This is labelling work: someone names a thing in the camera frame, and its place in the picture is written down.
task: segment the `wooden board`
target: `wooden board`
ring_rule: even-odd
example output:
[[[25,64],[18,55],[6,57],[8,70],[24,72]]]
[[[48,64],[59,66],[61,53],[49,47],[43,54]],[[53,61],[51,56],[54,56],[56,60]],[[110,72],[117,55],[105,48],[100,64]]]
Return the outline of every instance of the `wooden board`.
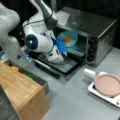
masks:
[[[43,87],[2,62],[0,84],[22,120],[40,120],[48,111]]]

